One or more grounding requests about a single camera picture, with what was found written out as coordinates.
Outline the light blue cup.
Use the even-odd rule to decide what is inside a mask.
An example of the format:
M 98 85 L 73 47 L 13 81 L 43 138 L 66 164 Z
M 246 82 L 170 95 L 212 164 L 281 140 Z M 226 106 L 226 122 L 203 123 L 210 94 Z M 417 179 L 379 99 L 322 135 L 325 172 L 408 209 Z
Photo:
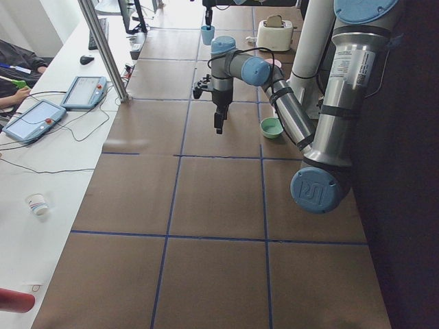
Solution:
M 215 37 L 215 27 L 212 25 L 203 25 L 200 30 L 203 44 L 210 46 Z

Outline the green bowl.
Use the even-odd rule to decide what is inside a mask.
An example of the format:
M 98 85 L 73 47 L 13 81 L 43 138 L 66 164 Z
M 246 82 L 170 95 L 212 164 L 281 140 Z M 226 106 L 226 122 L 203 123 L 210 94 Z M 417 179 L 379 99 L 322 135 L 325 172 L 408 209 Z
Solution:
M 276 117 L 268 117 L 260 122 L 261 133 L 265 138 L 274 139 L 283 133 L 283 126 Z

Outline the pink bowl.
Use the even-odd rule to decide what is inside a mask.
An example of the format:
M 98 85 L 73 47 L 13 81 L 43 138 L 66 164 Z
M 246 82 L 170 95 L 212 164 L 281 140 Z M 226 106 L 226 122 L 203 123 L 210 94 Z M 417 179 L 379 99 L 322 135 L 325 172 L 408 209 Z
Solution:
M 277 60 L 277 59 L 268 58 L 268 59 L 265 59 L 265 61 L 266 61 L 267 63 L 269 63 L 270 65 L 275 65 L 275 66 L 277 66 L 278 68 L 281 68 L 281 67 L 282 67 L 282 63 L 281 63 L 281 61 L 279 61 L 279 60 Z

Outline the bread slice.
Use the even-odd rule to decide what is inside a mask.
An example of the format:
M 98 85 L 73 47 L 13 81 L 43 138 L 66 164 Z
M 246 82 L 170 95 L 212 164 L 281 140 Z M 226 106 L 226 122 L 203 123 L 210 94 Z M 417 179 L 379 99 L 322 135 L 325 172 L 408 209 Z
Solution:
M 281 15 L 270 15 L 269 17 L 267 17 L 265 25 L 272 28 L 282 28 L 283 21 Z

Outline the cream toaster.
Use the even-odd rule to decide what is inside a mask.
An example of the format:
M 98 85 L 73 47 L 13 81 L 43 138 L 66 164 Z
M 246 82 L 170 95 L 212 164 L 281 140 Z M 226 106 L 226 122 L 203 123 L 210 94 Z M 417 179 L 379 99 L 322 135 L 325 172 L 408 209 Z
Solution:
M 291 48 L 294 27 L 291 21 L 282 21 L 281 27 L 267 27 L 266 20 L 260 21 L 257 32 L 257 47 L 272 51 L 288 51 Z

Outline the black monitor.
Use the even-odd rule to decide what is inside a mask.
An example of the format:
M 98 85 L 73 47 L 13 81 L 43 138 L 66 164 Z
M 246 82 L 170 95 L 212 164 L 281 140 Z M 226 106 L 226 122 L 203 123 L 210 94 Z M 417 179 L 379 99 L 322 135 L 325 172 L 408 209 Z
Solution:
M 118 0 L 120 13 L 127 34 L 134 35 L 137 33 L 147 33 L 147 25 L 143 17 L 143 11 L 139 0 Z M 131 22 L 134 21 L 132 15 L 137 14 L 138 24 L 131 28 Z

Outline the black computer mouse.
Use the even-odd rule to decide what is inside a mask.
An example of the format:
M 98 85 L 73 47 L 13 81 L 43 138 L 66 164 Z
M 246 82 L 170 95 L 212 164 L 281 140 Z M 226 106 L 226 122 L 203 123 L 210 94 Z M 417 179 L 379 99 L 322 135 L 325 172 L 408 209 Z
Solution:
M 92 61 L 94 61 L 94 57 L 93 56 L 90 56 L 90 55 L 87 55 L 87 56 L 81 56 L 80 57 L 80 64 L 81 65 L 87 65 L 87 64 L 90 64 Z

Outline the far teach pendant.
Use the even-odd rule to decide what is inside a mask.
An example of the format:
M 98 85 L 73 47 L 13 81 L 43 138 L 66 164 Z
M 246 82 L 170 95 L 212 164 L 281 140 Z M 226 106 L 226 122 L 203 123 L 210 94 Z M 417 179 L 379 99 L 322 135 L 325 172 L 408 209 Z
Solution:
M 77 76 L 60 105 L 72 111 L 93 109 L 103 98 L 106 85 L 104 76 Z

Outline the teach pendant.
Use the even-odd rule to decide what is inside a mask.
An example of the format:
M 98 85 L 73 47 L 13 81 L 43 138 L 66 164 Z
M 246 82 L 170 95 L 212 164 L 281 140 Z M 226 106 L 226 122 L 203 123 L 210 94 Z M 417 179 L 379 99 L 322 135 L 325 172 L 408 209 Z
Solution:
M 104 76 L 77 76 L 60 105 L 72 111 L 93 109 L 103 98 L 106 85 Z
M 19 143 L 30 144 L 46 134 L 66 113 L 62 106 L 41 100 L 9 122 L 2 132 Z

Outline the near teach pendant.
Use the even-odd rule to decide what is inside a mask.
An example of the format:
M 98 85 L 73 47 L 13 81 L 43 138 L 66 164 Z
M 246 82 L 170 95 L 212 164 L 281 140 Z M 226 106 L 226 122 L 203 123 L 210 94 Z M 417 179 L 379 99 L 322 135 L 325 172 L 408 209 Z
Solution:
M 19 143 L 30 144 L 46 134 L 66 113 L 62 106 L 41 100 L 9 122 L 2 132 Z

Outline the seated person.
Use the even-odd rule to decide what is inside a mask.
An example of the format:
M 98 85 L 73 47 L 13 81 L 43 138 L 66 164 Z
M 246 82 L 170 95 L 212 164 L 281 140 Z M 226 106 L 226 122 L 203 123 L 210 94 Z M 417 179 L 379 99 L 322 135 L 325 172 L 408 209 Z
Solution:
M 13 114 L 30 95 L 48 63 L 33 51 L 1 40 L 1 116 Z

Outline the paper cup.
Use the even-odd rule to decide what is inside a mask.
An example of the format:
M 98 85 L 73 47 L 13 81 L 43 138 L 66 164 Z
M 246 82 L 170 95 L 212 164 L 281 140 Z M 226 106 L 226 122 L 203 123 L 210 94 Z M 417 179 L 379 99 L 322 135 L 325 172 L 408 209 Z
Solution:
M 26 204 L 36 216 L 42 216 L 49 210 L 48 203 L 40 193 L 34 193 L 25 198 Z

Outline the red cylinder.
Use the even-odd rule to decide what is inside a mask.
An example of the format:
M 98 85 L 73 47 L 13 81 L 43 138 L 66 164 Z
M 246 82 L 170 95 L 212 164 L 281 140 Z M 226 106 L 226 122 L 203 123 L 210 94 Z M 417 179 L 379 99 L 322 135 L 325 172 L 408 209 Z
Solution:
M 29 293 L 22 293 L 0 288 L 0 309 L 11 313 L 26 313 L 35 305 L 35 297 Z

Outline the aluminium frame post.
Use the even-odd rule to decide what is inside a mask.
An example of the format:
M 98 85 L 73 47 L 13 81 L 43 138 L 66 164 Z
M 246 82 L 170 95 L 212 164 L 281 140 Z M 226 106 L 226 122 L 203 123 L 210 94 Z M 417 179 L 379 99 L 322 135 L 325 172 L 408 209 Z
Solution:
M 110 51 L 108 41 L 104 35 L 104 32 L 99 24 L 99 19 L 95 12 L 92 1 L 89 0 L 78 0 L 79 7 L 82 11 L 83 17 L 90 29 L 96 43 L 99 54 L 102 57 L 106 71 L 110 76 L 112 85 L 114 86 L 119 100 L 121 103 L 127 102 L 129 100 L 129 95 L 126 91 L 124 82 L 119 74 L 119 70 L 115 63 L 115 60 Z

